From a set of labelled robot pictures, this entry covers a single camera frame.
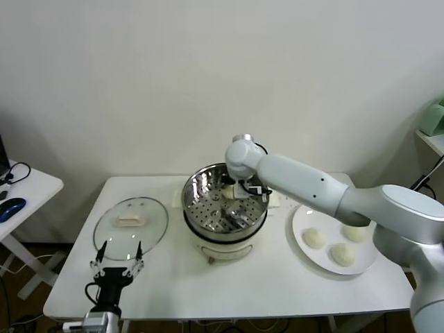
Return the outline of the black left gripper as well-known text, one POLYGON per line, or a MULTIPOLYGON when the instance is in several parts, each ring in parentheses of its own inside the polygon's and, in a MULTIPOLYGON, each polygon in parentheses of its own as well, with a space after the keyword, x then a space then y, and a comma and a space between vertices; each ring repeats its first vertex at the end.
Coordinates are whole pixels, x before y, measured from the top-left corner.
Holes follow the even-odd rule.
POLYGON ((97 311, 121 311, 119 301, 121 292, 133 282, 144 268, 142 242, 139 241, 134 264, 124 267, 103 268, 102 262, 108 242, 104 241, 96 257, 89 265, 94 274, 94 283, 99 287, 99 297, 94 307, 97 311))

